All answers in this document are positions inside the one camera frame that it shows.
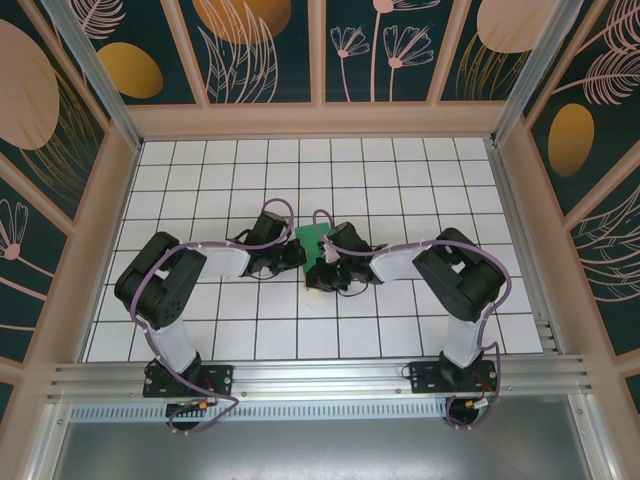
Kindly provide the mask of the grey metal sheet panel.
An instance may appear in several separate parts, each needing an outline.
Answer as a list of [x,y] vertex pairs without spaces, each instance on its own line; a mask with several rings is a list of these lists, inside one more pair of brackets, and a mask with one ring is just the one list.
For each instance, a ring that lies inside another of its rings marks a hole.
[[63,406],[29,480],[623,480],[590,399],[510,397],[472,430],[438,418],[79,423]]

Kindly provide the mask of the long aluminium mounting rail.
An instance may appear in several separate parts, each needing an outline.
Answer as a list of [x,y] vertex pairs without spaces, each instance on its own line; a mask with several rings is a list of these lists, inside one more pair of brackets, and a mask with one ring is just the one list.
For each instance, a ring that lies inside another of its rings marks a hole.
[[[232,395],[244,401],[386,399],[411,396],[406,359],[240,361]],[[140,401],[144,362],[72,363],[55,367],[50,400]],[[502,396],[587,394],[585,364],[576,355],[503,355]]]

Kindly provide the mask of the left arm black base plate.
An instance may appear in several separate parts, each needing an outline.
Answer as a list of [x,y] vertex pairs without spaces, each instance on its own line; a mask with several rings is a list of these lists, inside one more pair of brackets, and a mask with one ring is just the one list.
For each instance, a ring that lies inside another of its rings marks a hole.
[[[145,398],[179,398],[196,397],[201,393],[195,391],[174,376],[156,360],[144,369],[145,380],[142,395]],[[199,388],[215,393],[230,395],[233,380],[233,367],[230,365],[192,365],[182,376]]]

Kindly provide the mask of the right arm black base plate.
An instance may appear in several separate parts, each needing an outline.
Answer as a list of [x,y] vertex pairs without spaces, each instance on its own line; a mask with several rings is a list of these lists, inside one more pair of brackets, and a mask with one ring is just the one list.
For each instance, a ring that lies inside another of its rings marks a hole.
[[496,364],[491,360],[479,360],[457,380],[453,380],[453,374],[444,375],[437,360],[410,362],[403,376],[414,394],[480,394],[483,389],[494,391],[498,380]]

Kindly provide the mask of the aluminium side rail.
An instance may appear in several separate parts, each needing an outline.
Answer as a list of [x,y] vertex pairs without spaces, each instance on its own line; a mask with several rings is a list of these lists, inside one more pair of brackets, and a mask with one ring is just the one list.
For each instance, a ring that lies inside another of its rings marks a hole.
[[531,243],[524,212],[500,151],[493,146],[488,146],[487,154],[543,352],[545,354],[559,354],[554,327],[554,312],[538,269],[539,264]]

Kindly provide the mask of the aluminium frame post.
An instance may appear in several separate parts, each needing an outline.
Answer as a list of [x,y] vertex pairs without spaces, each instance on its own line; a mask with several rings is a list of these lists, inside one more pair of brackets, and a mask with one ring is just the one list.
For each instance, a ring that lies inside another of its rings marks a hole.
[[491,131],[491,146],[500,149],[560,49],[584,0],[559,0],[518,76]]
[[89,83],[94,87],[98,97],[111,115],[115,125],[123,135],[127,145],[135,152],[141,149],[141,136],[129,114],[121,95],[116,90],[107,71],[103,67],[89,38],[82,31],[75,14],[66,0],[41,0],[52,22],[58,27],[60,34],[74,58],[84,68]]

